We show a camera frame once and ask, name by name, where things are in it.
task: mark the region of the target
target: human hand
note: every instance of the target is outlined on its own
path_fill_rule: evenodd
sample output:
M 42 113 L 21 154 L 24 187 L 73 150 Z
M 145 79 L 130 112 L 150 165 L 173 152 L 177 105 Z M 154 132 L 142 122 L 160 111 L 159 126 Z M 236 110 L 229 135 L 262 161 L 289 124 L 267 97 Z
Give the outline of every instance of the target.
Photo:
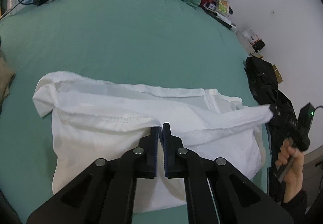
M 292 148 L 288 139 L 285 139 L 278 153 L 278 160 L 275 162 L 276 167 L 286 165 L 290 156 L 293 156 L 294 162 L 283 179 L 286 182 L 284 203 L 289 202 L 302 189 L 304 165 L 304 154 L 298 149 Z

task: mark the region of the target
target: folded garment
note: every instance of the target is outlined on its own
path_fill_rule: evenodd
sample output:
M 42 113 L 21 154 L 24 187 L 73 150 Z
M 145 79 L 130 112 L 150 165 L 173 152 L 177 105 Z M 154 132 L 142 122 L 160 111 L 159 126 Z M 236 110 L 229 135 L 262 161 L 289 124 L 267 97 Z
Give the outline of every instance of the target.
M 119 158 L 165 122 L 185 147 L 207 159 L 224 157 L 253 178 L 261 167 L 255 127 L 272 117 L 269 106 L 245 107 L 216 89 L 114 84 L 64 71 L 42 77 L 33 101 L 41 117 L 53 111 L 54 194 L 97 158 Z M 183 179 L 164 176 L 159 144 L 157 177 L 138 179 L 134 212 L 185 204 Z
M 9 84 L 15 73 L 8 67 L 0 53 L 0 112 L 2 101 L 9 95 Z

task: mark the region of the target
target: bed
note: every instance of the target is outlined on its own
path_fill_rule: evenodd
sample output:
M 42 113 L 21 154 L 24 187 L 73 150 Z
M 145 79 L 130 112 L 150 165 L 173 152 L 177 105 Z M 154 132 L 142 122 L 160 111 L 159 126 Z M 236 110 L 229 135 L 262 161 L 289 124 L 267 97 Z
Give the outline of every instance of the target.
M 114 83 L 217 88 L 255 106 L 234 32 L 180 0 L 55 0 L 0 21 L 1 51 L 16 71 L 0 117 L 0 187 L 20 219 L 52 196 L 51 115 L 32 102 L 38 80 L 64 70 Z M 253 179 L 267 192 L 270 166 Z M 135 214 L 133 223 L 187 223 L 186 206 Z

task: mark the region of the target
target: wall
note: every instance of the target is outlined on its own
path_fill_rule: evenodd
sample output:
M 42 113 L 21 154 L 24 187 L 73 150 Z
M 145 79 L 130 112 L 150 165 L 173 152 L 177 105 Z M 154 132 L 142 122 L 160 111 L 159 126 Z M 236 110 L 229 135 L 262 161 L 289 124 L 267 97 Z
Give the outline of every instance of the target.
M 241 31 L 252 28 L 266 43 L 261 54 L 282 75 L 279 89 L 296 115 L 311 102 L 323 105 L 323 4 L 320 0 L 229 0 L 230 19 Z M 317 110 L 308 152 L 323 145 L 323 110 Z

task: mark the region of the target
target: shirt sleeve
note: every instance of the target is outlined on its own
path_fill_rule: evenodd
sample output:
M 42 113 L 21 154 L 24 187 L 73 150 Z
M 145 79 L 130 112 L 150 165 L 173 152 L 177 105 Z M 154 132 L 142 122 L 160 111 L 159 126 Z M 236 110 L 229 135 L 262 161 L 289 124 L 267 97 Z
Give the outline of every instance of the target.
M 307 207 L 307 195 L 305 190 L 297 193 L 289 202 L 281 203 L 281 206 L 292 216 L 294 224 L 300 223 Z

